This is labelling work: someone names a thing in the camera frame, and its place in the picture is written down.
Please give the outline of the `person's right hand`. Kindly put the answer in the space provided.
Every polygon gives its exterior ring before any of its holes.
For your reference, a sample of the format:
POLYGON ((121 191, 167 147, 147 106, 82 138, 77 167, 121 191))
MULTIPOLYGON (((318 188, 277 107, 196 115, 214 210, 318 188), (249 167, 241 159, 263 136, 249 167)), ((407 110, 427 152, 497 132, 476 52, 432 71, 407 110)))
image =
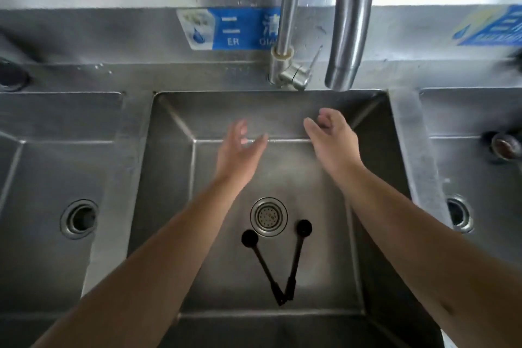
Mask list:
POLYGON ((313 146, 314 151, 322 167, 334 180, 342 180, 349 170, 363 166, 358 137, 340 111, 321 108, 314 121, 327 133, 326 143, 313 146))

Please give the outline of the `person's left hand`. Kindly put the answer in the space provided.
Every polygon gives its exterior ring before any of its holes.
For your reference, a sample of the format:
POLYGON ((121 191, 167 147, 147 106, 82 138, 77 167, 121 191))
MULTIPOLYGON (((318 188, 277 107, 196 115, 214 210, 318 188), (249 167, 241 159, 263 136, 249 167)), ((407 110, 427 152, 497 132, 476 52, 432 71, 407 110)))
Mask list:
POLYGON ((247 122, 235 121, 225 135, 217 156, 215 180, 223 181, 236 193, 251 181, 262 156, 250 156, 247 122))

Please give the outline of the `person's left forearm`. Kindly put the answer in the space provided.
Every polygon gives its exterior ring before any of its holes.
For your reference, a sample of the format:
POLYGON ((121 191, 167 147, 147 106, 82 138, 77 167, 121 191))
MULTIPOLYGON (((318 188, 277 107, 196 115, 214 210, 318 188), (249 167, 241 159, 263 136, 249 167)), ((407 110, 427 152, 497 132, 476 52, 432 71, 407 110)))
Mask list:
POLYGON ((239 174, 216 176, 32 348, 157 348, 249 181, 239 174))

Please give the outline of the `person's right forearm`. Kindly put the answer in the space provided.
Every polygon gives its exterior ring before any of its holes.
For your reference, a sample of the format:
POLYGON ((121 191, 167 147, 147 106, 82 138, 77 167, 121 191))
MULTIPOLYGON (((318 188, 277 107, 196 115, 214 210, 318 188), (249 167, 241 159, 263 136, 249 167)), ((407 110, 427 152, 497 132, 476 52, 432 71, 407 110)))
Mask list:
POLYGON ((324 167, 375 244, 458 348, 522 348, 522 274, 361 163, 324 167))

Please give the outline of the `round perforated drain strainer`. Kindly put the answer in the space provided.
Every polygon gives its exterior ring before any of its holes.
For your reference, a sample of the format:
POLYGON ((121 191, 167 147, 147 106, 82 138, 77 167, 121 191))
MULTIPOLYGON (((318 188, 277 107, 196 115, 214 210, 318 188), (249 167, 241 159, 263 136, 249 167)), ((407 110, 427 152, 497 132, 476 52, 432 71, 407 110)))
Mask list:
POLYGON ((260 236, 272 238, 284 231, 288 224, 288 212, 276 198, 264 197, 257 200, 250 212, 253 230, 260 236))

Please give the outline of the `blue and white label sticker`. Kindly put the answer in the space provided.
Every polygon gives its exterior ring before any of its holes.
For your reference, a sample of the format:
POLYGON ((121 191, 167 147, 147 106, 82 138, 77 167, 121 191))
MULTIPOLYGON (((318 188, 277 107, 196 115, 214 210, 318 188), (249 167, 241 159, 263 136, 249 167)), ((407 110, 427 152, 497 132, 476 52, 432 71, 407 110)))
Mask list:
POLYGON ((270 50, 277 41, 281 9, 190 8, 176 14, 192 50, 270 50))

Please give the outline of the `stainless steel gooseneck faucet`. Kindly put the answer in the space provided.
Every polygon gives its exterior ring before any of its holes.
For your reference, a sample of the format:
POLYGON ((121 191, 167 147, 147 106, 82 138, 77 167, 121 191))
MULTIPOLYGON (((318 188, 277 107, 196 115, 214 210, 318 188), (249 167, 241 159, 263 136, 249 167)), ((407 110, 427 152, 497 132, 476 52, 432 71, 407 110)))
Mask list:
MULTIPOLYGON (((291 86, 305 90, 319 49, 308 68, 295 62, 291 45, 293 24, 299 0, 282 0, 277 41, 271 47, 268 81, 278 87, 291 86)), ((336 0, 330 60, 325 86, 336 92, 349 91, 355 81, 368 33, 372 0, 336 0)))

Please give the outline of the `black measuring spoon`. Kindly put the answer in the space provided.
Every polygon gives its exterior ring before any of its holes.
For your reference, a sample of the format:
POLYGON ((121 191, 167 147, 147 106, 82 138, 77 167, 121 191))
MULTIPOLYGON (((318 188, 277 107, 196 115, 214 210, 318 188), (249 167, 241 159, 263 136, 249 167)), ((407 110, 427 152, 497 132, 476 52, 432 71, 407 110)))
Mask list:
POLYGON ((297 234, 296 248, 295 248, 294 255, 293 255, 290 275, 287 279, 287 284, 286 284, 285 291, 284 291, 285 298, 287 301, 291 301, 294 299, 294 293, 295 293, 296 285, 297 285, 297 280, 296 280, 297 269, 299 266, 302 246, 304 243, 304 239, 309 237, 310 234, 312 233, 312 229, 313 229, 312 224, 307 219, 300 219, 300 220, 298 220, 298 222, 296 224, 296 234, 297 234))
POLYGON ((283 291, 281 290, 280 286, 275 281, 275 279, 273 278, 259 248, 257 247, 258 234, 252 229, 245 230, 242 233, 241 242, 242 242, 243 246, 245 246, 247 248, 251 248, 253 250, 253 252, 255 253, 267 279, 269 280, 269 283, 271 286, 271 291, 274 295, 274 298, 275 298, 278 306, 283 306, 287 301, 286 296, 283 293, 283 291))

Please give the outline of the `stainless steel sink unit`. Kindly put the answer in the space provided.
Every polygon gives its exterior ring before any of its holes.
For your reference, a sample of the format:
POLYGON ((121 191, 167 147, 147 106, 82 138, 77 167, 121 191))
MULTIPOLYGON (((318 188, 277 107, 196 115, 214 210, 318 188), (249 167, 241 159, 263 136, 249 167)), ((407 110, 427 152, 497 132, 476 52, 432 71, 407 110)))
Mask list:
POLYGON ((0 55, 29 83, 0 88, 0 348, 29 348, 210 182, 232 121, 270 143, 161 346, 456 348, 422 310, 316 161, 303 128, 337 108, 372 172, 487 253, 522 268, 522 163, 480 136, 522 128, 522 47, 458 46, 479 9, 522 0, 373 0, 352 90, 325 88, 335 0, 300 0, 297 62, 324 45, 304 91, 267 80, 269 53, 195 51, 177 9, 281 0, 0 0, 0 55), (253 204, 288 224, 258 234, 278 306, 243 246, 253 204))

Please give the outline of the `dark round faucet spout end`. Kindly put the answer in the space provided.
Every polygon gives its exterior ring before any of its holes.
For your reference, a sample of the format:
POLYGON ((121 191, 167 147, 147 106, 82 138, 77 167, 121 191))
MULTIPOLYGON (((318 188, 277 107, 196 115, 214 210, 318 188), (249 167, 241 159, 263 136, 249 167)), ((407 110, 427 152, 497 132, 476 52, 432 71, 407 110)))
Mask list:
POLYGON ((480 136, 480 144, 489 163, 522 162, 522 129, 484 132, 480 136))

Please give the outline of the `blue and yellow label sticker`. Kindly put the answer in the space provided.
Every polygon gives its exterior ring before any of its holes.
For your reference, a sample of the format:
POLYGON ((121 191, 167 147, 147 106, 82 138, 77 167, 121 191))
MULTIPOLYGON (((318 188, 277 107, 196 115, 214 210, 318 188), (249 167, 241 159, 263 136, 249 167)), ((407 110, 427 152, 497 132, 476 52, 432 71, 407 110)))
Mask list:
POLYGON ((455 28, 458 46, 522 47, 522 4, 479 9, 455 28))

